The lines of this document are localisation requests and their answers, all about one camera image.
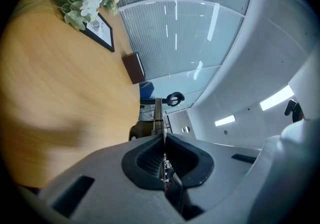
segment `white panel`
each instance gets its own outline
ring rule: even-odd
[[[181,134],[181,135],[185,136],[186,138],[194,139],[194,140],[196,139],[194,129],[192,127],[188,113],[186,111],[181,111],[181,112],[177,112],[177,113],[170,113],[170,114],[168,114],[168,117],[170,120],[172,132],[174,134]],[[189,133],[182,132],[182,128],[184,128],[184,130],[186,130],[186,126],[188,126],[190,128]]]
[[[173,92],[184,95],[203,91],[212,79],[218,67],[185,71],[149,80],[153,83],[153,98],[166,98]]]
[[[301,69],[289,82],[304,116],[307,119],[320,118],[319,96],[320,96],[320,41],[312,51],[310,57]]]
[[[292,45],[292,42],[288,42],[288,48]],[[229,113],[238,112],[253,102],[261,102],[283,89],[304,59],[292,60],[295,61],[292,63],[265,39],[255,55],[248,60],[238,61],[229,76],[217,87],[214,97],[221,109]]]
[[[270,135],[259,104],[254,104],[235,114],[236,126],[244,139],[266,138]]]
[[[276,0],[272,7],[276,13],[268,18],[310,53],[320,37],[319,20],[312,9],[297,0]]]
[[[209,41],[213,13],[212,5],[187,1],[155,2],[123,10],[130,43],[140,55],[146,79],[221,65],[242,17],[220,8]]]
[[[299,62],[300,65],[307,57],[307,53],[294,41],[288,33],[275,23],[268,20],[269,31],[266,33],[266,40],[272,44],[279,53],[290,63]]]

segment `brown box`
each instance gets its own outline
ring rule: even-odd
[[[138,53],[132,53],[124,56],[122,62],[133,84],[144,82],[145,72],[139,58]]]

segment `green leaves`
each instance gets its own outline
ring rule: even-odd
[[[79,10],[82,6],[82,1],[75,1],[74,3],[71,4],[71,8],[73,10]]]
[[[85,17],[84,17],[84,22],[91,22],[91,17],[89,14],[87,14]]]
[[[80,11],[72,10],[64,16],[66,23],[71,23],[74,28],[79,28],[80,30],[85,30],[84,25],[85,18],[81,16]]]

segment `wooden table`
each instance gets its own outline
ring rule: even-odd
[[[19,184],[43,187],[91,152],[128,141],[138,120],[139,87],[121,60],[132,52],[122,18],[100,13],[114,53],[50,6],[17,14],[2,36],[1,154]]]

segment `black picture frame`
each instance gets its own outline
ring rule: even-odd
[[[110,24],[108,24],[108,22],[104,19],[104,17],[98,13],[98,16],[101,18],[101,20],[110,28],[110,36],[111,36],[111,44],[112,46],[110,46],[108,43],[106,43],[104,40],[102,40],[100,37],[98,37],[97,35],[95,35],[92,31],[90,31],[85,23],[85,30],[80,30],[83,34],[87,35],[88,37],[90,37],[91,39],[93,39],[94,41],[96,41],[97,43],[99,43],[100,45],[104,46],[106,49],[108,49],[111,52],[114,52],[115,49],[115,45],[114,45],[114,34],[113,34],[113,30],[112,27],[110,26]]]

